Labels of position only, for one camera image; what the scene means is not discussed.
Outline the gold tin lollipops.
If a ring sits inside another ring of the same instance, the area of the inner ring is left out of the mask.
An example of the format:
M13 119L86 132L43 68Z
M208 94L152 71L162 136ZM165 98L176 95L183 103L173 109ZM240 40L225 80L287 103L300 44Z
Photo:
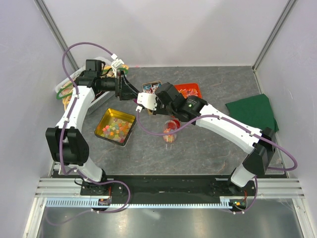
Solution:
M161 81L153 81L153 82L147 82L147 83L144 83L142 84L142 89L143 89L143 92L145 93L151 93L151 94L154 94L155 91L161 87L162 85L162 82Z

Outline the clear plastic jar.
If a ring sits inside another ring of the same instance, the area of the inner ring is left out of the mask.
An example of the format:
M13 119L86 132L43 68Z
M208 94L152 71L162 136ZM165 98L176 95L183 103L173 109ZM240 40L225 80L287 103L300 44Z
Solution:
M176 130L176 124L172 120L167 120L163 125L163 140L166 144L166 148L169 145L172 145L173 142L175 142L177 138L177 134L175 133Z

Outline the red jar lid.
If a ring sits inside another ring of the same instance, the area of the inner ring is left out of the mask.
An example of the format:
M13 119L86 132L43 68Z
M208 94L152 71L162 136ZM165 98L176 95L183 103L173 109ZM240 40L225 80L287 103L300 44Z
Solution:
M177 129L179 129L179 128L180 128L180 126L181 126L180 121L179 121L179 120L177 120L177 119L172 119L172 121L176 124L176 128L177 128Z

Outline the gold square tin star candies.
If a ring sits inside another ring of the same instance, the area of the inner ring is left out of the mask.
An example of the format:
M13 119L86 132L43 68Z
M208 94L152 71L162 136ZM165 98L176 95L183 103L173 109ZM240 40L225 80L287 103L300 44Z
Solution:
M134 115L108 108L97 125L96 137L124 147L136 124Z

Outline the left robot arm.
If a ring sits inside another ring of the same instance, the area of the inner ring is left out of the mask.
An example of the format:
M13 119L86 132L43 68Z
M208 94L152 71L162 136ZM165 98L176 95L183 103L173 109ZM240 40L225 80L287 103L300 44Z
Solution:
M60 174L77 173L92 183L92 190L103 195L109 184L103 169L90 158L89 145L82 135L82 126L92 101L103 92L114 92L120 100L136 100L137 90L126 78L123 68L113 69L113 76L103 72L101 60L86 60L85 69L70 81L73 93L70 103L55 127L49 127L45 136L52 159L60 164Z

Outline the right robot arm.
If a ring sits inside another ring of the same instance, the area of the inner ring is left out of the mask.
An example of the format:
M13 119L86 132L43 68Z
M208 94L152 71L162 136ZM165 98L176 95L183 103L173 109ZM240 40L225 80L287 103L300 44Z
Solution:
M222 112L198 96L184 97L174 85L165 83L150 96L150 110L154 114L170 115L181 122L208 129L230 140L248 155L236 167L227 182L228 192L240 194L254 176L264 175L275 152L272 129L248 126Z

